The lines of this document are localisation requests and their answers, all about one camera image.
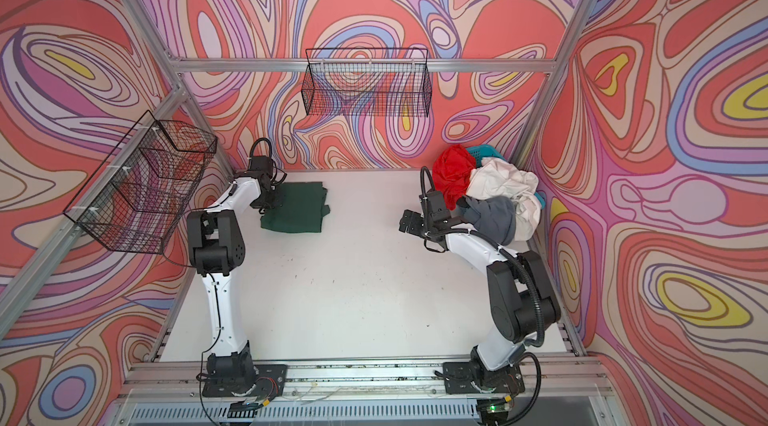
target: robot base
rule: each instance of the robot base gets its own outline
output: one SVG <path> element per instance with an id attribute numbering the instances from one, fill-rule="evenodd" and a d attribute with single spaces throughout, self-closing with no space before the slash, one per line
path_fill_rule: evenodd
<path id="1" fill-rule="evenodd" d="M 207 371 L 203 382 L 204 398 L 270 397 L 283 394 L 285 364 L 259 364 L 254 366 L 250 344 L 246 343 L 239 354 L 208 356 Z"/>
<path id="2" fill-rule="evenodd" d="M 285 381 L 286 381 L 286 371 L 288 370 L 288 366 L 285 364 L 259 364 L 259 367 L 257 369 L 259 377 L 256 379 L 256 387 L 252 392 L 248 393 L 249 398 L 266 398 L 269 396 L 270 398 L 282 396 L 283 395 L 283 388 L 285 387 Z M 269 381 L 271 378 L 275 384 L 277 384 L 277 392 L 274 392 L 274 385 L 272 384 L 272 381 Z M 203 387 L 203 397 L 204 398 L 234 398 L 235 395 L 232 394 L 232 392 L 226 390 L 226 388 L 222 391 L 222 384 L 219 384 L 215 379 L 214 380 L 206 380 Z"/>
<path id="3" fill-rule="evenodd" d="M 477 347 L 472 349 L 468 362 L 443 363 L 442 373 L 448 394 L 492 392 L 507 393 L 515 397 L 525 392 L 525 383 L 519 364 L 489 371 L 478 356 Z"/>

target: red cloth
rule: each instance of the red cloth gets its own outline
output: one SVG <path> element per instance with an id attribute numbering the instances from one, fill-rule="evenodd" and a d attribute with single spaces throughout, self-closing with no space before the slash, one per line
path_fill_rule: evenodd
<path id="1" fill-rule="evenodd" d="M 456 209 L 456 201 L 464 196 L 469 187 L 469 175 L 475 168 L 473 158 L 461 145 L 454 144 L 437 158 L 432 166 L 435 189 L 446 198 L 448 209 Z"/>

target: gray cloth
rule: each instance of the gray cloth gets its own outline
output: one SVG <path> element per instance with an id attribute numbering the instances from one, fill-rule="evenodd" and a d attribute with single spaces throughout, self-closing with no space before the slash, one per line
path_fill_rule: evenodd
<path id="1" fill-rule="evenodd" d="M 500 245 L 506 246 L 514 239 L 515 203 L 505 196 L 488 199 L 475 199 L 465 196 L 467 208 L 459 201 L 462 216 L 475 226 L 475 229 L 493 239 Z"/>

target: pile of clothes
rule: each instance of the pile of clothes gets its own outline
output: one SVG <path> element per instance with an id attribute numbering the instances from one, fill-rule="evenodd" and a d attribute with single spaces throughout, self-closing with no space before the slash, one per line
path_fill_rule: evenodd
<path id="1" fill-rule="evenodd" d="M 432 167 L 435 188 L 449 209 L 501 245 L 532 238 L 542 215 L 538 178 L 499 158 L 480 167 L 461 145 L 440 154 Z"/>

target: white table surface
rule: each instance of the white table surface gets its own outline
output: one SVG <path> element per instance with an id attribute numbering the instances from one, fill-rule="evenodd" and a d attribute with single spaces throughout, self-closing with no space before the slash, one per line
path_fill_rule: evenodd
<path id="1" fill-rule="evenodd" d="M 331 213 L 319 234 L 267 231 L 256 210 L 238 217 L 240 306 L 254 359 L 468 354 L 485 339 L 494 327 L 485 276 L 398 231 L 404 209 L 420 211 L 418 171 L 291 172 L 288 181 L 322 181 Z M 199 361 L 210 342 L 195 277 L 160 360 Z M 565 351 L 557 325 L 539 351 Z"/>

